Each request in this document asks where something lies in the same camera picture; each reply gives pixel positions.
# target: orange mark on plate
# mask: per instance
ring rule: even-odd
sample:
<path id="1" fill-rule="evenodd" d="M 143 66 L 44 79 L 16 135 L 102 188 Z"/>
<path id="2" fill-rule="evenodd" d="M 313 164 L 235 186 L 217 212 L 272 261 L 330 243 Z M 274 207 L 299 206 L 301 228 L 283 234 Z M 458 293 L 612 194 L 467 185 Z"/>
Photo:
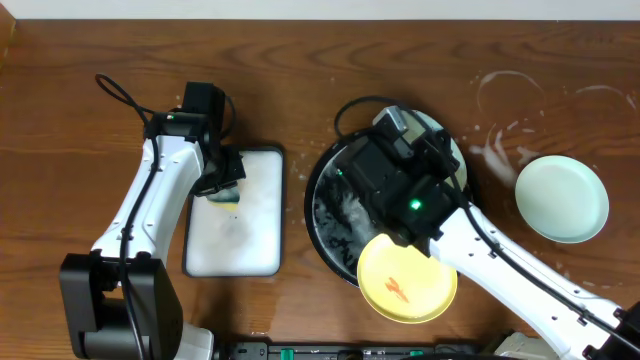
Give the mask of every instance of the orange mark on plate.
<path id="1" fill-rule="evenodd" d="M 398 282 L 394 278 L 389 277 L 389 281 L 386 282 L 385 285 L 387 286 L 387 290 L 389 290 L 390 292 L 396 294 L 398 299 L 406 302 L 407 304 L 409 303 L 409 299 L 404 294 L 402 289 L 400 289 L 400 285 L 398 285 Z"/>

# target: wooden table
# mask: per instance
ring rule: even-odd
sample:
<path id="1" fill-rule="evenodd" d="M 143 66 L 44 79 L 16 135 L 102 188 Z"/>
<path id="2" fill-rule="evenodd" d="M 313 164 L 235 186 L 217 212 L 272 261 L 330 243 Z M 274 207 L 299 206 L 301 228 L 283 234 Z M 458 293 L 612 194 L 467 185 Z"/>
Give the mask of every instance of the wooden table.
<path id="1" fill-rule="evenodd" d="M 139 119 L 95 85 L 96 72 L 158 110 L 180 103 L 188 80 L 214 82 L 238 108 L 231 141 L 287 150 L 291 211 L 276 276 L 187 278 L 184 212 L 176 228 L 168 270 L 185 319 L 222 338 L 400 344 L 533 334 L 466 278 L 436 320 L 391 322 L 320 260 L 302 224 L 299 175 L 335 140 L 339 107 L 366 94 L 439 120 L 477 169 L 492 221 L 572 281 L 631 306 L 640 298 L 639 31 L 634 23 L 20 21 L 0 75 L 0 357 L 73 357 L 58 268 L 104 232 L 138 167 Z M 344 131 L 367 126 L 379 109 L 354 109 Z M 515 172 L 523 148 L 594 168 L 611 200 L 598 236 L 559 245 L 523 223 L 512 188 L 469 152 L 486 141 L 495 149 L 499 130 Z"/>

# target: green light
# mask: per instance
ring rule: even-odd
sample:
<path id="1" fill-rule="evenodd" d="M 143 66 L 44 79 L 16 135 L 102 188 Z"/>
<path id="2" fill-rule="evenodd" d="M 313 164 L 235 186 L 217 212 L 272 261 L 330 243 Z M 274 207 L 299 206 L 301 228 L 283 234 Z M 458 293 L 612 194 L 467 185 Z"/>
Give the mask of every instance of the green light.
<path id="1" fill-rule="evenodd" d="M 409 207 L 413 210 L 419 210 L 422 207 L 422 202 L 418 199 L 413 199 L 409 202 Z"/>

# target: white wall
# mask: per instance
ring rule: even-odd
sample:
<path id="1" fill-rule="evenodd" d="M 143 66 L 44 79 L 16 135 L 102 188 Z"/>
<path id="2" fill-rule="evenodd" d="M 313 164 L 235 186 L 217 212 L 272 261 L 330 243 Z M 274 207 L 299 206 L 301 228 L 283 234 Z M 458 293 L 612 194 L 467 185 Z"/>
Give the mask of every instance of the white wall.
<path id="1" fill-rule="evenodd" d="M 0 0 L 16 19 L 640 20 L 640 0 Z"/>

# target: yellow bowl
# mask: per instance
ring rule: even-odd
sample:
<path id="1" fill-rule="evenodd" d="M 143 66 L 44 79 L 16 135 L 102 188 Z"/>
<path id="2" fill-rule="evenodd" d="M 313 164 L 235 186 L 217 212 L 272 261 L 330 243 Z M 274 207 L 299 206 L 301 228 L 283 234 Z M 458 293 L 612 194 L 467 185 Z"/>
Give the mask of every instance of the yellow bowl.
<path id="1" fill-rule="evenodd" d="M 380 234 L 360 255 L 358 285 L 369 305 L 383 316 L 419 324 L 449 307 L 458 276 L 455 269 L 415 247 L 395 245 L 388 235 Z"/>

